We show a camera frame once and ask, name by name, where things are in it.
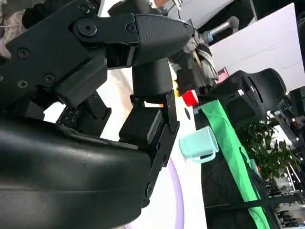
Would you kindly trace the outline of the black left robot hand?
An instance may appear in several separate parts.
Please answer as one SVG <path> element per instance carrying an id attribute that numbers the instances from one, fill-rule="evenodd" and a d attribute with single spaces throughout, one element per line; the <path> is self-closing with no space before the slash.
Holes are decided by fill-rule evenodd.
<path id="1" fill-rule="evenodd" d="M 189 53 L 183 52 L 178 60 L 177 83 L 180 94 L 184 94 L 190 90 L 198 90 L 205 86 L 203 80 L 203 71 L 195 62 Z"/>

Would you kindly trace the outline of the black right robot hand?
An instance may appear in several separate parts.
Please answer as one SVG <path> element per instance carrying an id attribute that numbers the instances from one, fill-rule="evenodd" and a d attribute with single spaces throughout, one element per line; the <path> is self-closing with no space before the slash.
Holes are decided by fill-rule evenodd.
<path id="1" fill-rule="evenodd" d="M 141 0 L 98 16 L 100 0 L 45 1 L 0 62 L 0 226 L 112 229 L 137 219 L 179 130 L 168 58 L 193 35 Z M 97 89 L 132 69 L 119 141 Z"/>

